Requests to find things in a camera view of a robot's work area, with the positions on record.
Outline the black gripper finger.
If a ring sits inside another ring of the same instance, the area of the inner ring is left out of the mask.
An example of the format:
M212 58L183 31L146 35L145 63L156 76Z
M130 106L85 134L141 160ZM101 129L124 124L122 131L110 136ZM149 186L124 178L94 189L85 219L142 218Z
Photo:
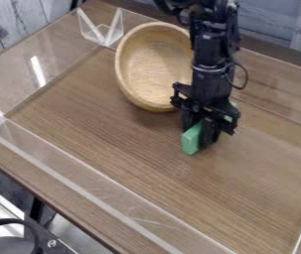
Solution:
M196 124L196 114L192 111L183 112L183 128L188 131Z
M208 149L217 141L221 135L220 124L211 118L203 120L203 132L201 132L201 148Z

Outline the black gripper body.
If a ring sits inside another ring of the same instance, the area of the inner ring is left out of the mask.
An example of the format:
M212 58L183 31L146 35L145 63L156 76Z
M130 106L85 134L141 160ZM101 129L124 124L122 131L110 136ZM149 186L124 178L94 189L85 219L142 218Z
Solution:
M242 113L229 99L221 99L211 104L204 104L193 99L192 87L188 84L175 82L173 88L175 95L171 97L171 103L183 112L192 111L196 114L196 124L205 117L209 117L220 124L223 132L234 135Z

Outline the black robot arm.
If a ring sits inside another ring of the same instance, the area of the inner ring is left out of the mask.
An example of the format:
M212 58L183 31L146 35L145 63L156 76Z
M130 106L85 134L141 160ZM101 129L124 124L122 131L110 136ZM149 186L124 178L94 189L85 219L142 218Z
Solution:
M242 113L231 102L231 93L246 86L234 82L235 70L243 65L234 57L240 50L238 0L155 0L171 16L189 14L195 52L189 84L173 84L171 102L183 112L183 150L193 155L209 148L223 133L234 134Z

